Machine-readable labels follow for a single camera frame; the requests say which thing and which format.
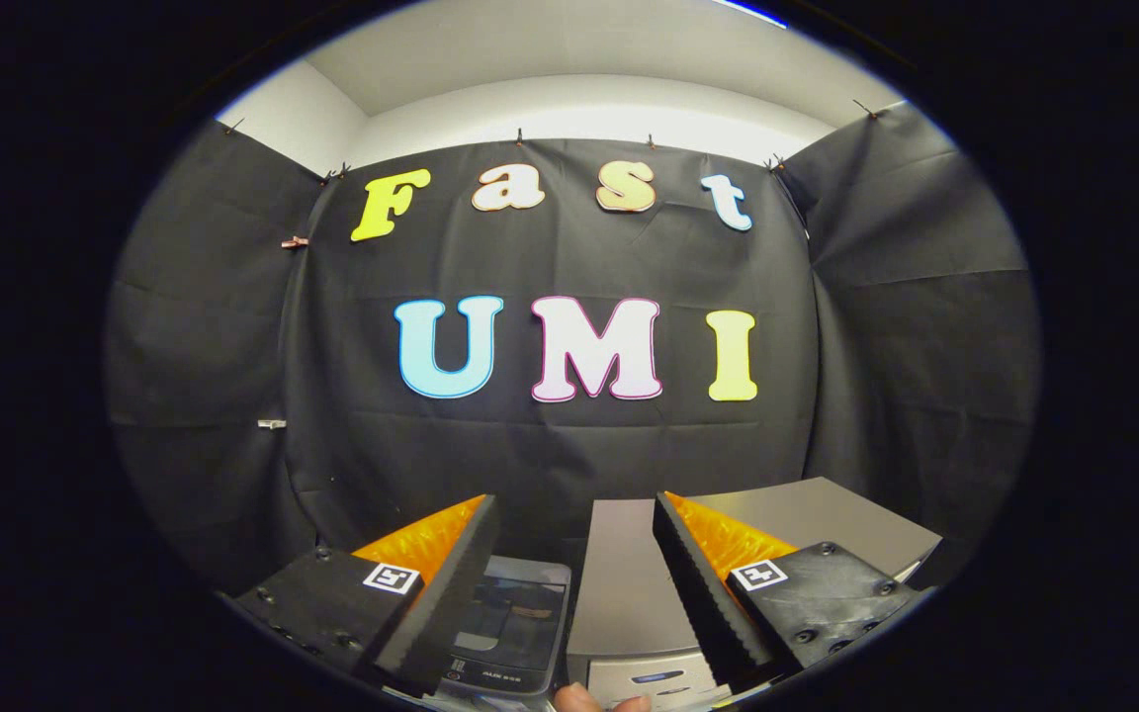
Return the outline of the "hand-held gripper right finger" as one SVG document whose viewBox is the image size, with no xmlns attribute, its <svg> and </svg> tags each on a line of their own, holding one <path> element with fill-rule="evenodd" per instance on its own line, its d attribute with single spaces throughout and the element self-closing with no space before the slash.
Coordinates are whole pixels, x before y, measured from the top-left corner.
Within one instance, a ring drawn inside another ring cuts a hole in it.
<svg viewBox="0 0 1139 712">
<path fill-rule="evenodd" d="M 653 500 L 653 537 L 711 676 L 734 693 L 826 666 L 931 597 L 835 541 L 787 545 L 670 491 Z"/>
</svg>

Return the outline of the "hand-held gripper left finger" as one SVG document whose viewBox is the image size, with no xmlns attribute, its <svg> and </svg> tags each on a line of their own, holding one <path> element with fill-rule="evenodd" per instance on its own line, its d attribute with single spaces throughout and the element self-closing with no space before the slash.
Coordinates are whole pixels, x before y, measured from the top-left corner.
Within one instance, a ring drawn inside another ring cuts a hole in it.
<svg viewBox="0 0 1139 712">
<path fill-rule="evenodd" d="M 317 546 L 236 596 L 233 613 L 329 676 L 424 697 L 498 530 L 495 496 L 470 497 L 357 550 Z"/>
</svg>

